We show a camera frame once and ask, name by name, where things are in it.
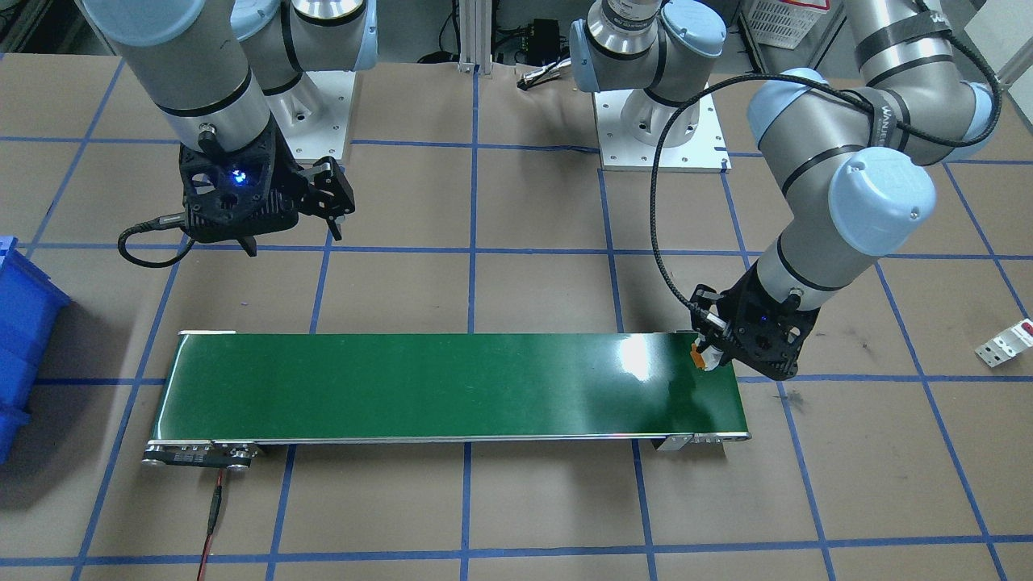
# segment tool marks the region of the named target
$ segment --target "red wire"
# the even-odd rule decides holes
[[[197,569],[197,581],[205,581],[205,569],[208,567],[208,553],[212,550],[212,536],[205,538],[205,552],[200,555],[200,567]]]
[[[224,468],[219,468],[219,473],[215,477],[216,490],[222,487],[222,478],[225,472]],[[212,551],[212,538],[214,536],[215,527],[213,526],[212,531],[205,537],[205,549],[200,555],[200,565],[197,568],[197,581],[205,581],[205,570],[208,568],[208,554]]]

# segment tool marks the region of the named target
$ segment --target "green conveyor belt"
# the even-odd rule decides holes
[[[749,437],[692,334],[184,334],[151,445]]]

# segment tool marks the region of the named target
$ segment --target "robotic arm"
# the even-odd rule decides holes
[[[281,123],[316,113],[306,70],[369,68],[376,61],[375,0],[84,0],[84,9],[135,72],[182,143],[183,211],[142,222],[119,239],[130,262],[166,267],[196,241],[287,230],[299,213],[339,221],[354,211],[333,157],[303,169]],[[271,110],[271,103],[277,108]],[[140,261],[126,240],[181,228],[187,247],[164,263]]]
[[[622,120],[639,141],[659,143],[656,158],[661,147],[691,139],[724,38],[723,24],[706,6],[686,0],[660,6],[597,0],[570,33],[580,89],[640,89]],[[688,299],[666,274],[654,231],[661,273],[700,334],[695,359],[702,368],[739,359],[772,378],[795,375],[821,305],[932,215],[936,191],[919,165],[974,153],[997,122],[993,71],[980,66],[992,89],[962,82],[938,1],[846,6],[862,39],[856,59],[866,87],[849,95],[819,91],[827,84],[816,71],[793,69],[766,83],[747,114],[792,222],[731,288],[699,285]]]
[[[949,24],[939,2],[929,4],[847,3],[866,81],[851,93],[871,114],[781,81],[750,102],[751,129],[793,220],[730,289],[696,287],[703,367],[740,359],[775,379],[795,375],[821,305],[932,215],[935,187],[918,165],[974,153],[996,124],[999,89],[962,82]],[[787,74],[825,83],[810,69]],[[724,328],[706,319],[713,306]]]

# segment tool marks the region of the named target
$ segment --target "table surface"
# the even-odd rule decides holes
[[[152,271],[115,241],[180,207],[178,145],[131,70],[3,56],[0,233],[73,304],[0,466],[0,578],[192,578],[215,475],[139,464],[180,330],[688,328],[648,176],[600,172],[591,97],[522,70],[361,73],[341,243],[303,219],[255,258]],[[730,172],[660,178],[683,289],[727,287],[791,219],[745,120],[757,86],[715,95]],[[928,170],[935,214],[822,309],[800,375],[735,367],[750,441],[273,447],[229,479],[209,579],[1033,578],[1033,356],[972,353],[1033,301],[1033,137],[1009,104],[976,159]]]

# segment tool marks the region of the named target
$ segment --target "metal base plate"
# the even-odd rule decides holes
[[[303,132],[284,136],[299,161],[315,161],[326,155],[341,159],[348,140],[355,73],[330,70],[308,74],[319,88],[326,111],[299,124],[298,129],[303,129]]]
[[[605,91],[595,94],[595,120],[599,132],[602,169],[615,172],[649,172],[656,148],[624,131],[621,110],[631,91]],[[699,101],[699,123],[689,142],[665,148],[660,156],[661,172],[718,173],[731,169],[721,123],[714,110],[714,99],[707,95]]]

